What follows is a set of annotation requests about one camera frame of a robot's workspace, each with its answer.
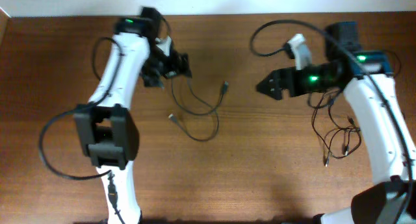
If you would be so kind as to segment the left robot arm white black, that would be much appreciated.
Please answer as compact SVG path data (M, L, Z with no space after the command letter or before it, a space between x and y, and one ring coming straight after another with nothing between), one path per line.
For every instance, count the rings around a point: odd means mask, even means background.
M107 223L140 223L133 166L140 134L130 114L139 79L162 87L162 78L191 77L186 53L174 49L171 37L159 38L163 15L142 8L136 18L120 18L110 37L112 49L94 93L74 114L84 156L101 176L109 216Z

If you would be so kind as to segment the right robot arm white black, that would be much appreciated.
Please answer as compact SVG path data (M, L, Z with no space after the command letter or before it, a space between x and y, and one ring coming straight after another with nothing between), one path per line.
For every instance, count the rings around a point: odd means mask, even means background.
M373 185L355 195L350 206L317 214L313 223L414 223L415 144L395 93L395 74L383 51L362 50L354 21L328 25L327 62L315 65L301 34L282 47L295 65L272 71L257 86L259 93L280 100L321 93L313 110L331 108L343 95L356 120L347 126L367 146Z

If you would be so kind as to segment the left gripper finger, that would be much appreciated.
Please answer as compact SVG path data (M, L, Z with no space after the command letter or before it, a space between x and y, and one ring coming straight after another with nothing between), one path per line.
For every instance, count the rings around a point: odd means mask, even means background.
M146 88L164 88L163 81L160 77L143 75L142 80L144 81L144 86Z
M192 72L189 65L189 56L187 53L178 54L177 74L192 78Z

